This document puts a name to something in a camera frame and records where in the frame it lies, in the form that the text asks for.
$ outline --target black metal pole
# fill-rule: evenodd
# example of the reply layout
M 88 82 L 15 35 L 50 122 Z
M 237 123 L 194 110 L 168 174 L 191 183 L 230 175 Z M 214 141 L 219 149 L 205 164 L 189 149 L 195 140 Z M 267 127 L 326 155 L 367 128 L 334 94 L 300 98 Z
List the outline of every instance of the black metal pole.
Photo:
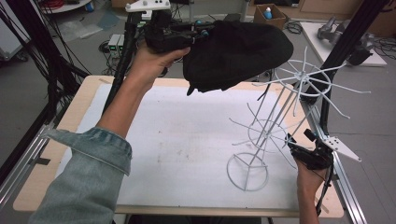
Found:
M 361 37 L 373 23 L 375 18 L 378 16 L 379 12 L 384 8 L 384 5 L 388 0 L 364 0 L 361 3 L 359 10 L 356 12 L 355 16 L 349 23 L 346 30 L 341 35 L 338 42 L 335 44 L 329 57 L 326 59 L 324 64 L 320 69 L 328 69 L 332 67 L 337 67 L 343 64 L 343 62 L 349 57 L 355 48 L 356 44 L 360 41 Z M 332 81 L 337 70 L 332 70 L 326 72 L 326 75 Z M 317 76 L 318 79 L 324 80 L 324 77 Z M 323 83 L 314 82 L 314 85 L 320 90 L 325 90 L 328 85 Z M 310 87 L 306 91 L 307 93 L 316 93 L 316 91 Z M 331 97 L 331 92 L 326 94 L 327 97 Z M 313 104 L 317 98 L 305 97 L 303 100 L 307 101 L 309 104 Z M 322 107 L 320 111 L 320 127 L 323 131 L 328 134 L 328 117 L 329 117 L 330 104 L 327 101 L 322 102 Z

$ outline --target cardboard box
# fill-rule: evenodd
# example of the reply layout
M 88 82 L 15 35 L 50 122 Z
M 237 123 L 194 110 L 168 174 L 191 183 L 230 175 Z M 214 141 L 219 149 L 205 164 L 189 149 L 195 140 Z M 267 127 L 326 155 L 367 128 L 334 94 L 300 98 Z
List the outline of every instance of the cardboard box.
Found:
M 267 8 L 271 8 L 271 13 L 273 18 L 271 20 L 265 19 L 262 13 Z M 254 13 L 253 22 L 257 23 L 265 23 L 269 25 L 276 26 L 277 28 L 283 30 L 283 25 L 285 25 L 286 17 L 285 15 L 279 10 L 279 8 L 274 4 L 262 4 L 256 6 L 256 12 Z
M 385 5 L 367 32 L 377 37 L 396 38 L 396 1 Z
M 112 7 L 125 7 L 127 3 L 131 4 L 136 2 L 136 0 L 111 0 Z

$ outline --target blue bottle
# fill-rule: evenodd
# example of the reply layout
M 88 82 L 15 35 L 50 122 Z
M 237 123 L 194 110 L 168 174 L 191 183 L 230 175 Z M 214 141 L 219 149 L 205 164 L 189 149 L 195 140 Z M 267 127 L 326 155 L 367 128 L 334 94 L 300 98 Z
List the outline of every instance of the blue bottle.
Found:
M 272 13 L 271 13 L 271 8 L 265 9 L 264 13 L 262 13 L 265 19 L 271 20 L 272 19 Z

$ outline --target white device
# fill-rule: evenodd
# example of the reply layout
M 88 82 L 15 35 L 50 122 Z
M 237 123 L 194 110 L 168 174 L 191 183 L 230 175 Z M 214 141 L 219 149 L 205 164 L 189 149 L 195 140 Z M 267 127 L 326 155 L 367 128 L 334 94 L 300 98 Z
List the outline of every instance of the white device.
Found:
M 108 49 L 110 50 L 110 54 L 113 58 L 119 58 L 119 49 L 117 45 L 119 44 L 121 35 L 112 35 L 110 40 L 108 41 Z
M 143 21 L 150 21 L 151 20 L 151 15 L 152 15 L 152 10 L 144 11 L 143 14 L 142 14 L 142 20 Z
M 171 8 L 168 0 L 140 0 L 132 4 L 126 4 L 127 12 L 140 12 L 147 10 L 163 10 Z
M 124 35 L 121 35 L 120 39 L 119 39 L 119 42 L 117 43 L 117 49 L 119 51 L 119 55 L 120 56 L 121 56 L 121 53 L 122 53 L 123 40 L 124 40 Z
M 331 148 L 333 151 L 341 153 L 355 161 L 361 161 L 361 158 L 358 157 L 349 147 L 347 147 L 338 137 L 330 137 L 328 139 L 324 139 L 323 143 Z

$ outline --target wrist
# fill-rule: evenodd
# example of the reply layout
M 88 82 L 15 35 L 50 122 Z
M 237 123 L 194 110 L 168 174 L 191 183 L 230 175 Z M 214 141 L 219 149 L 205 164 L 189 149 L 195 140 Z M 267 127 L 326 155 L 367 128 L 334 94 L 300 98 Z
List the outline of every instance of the wrist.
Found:
M 145 94 L 149 91 L 154 84 L 155 78 L 148 78 L 145 74 L 130 73 L 130 75 L 125 78 L 122 85 L 128 91 L 140 92 Z
M 311 189 L 297 188 L 297 197 L 299 201 L 311 202 L 315 201 L 316 192 Z

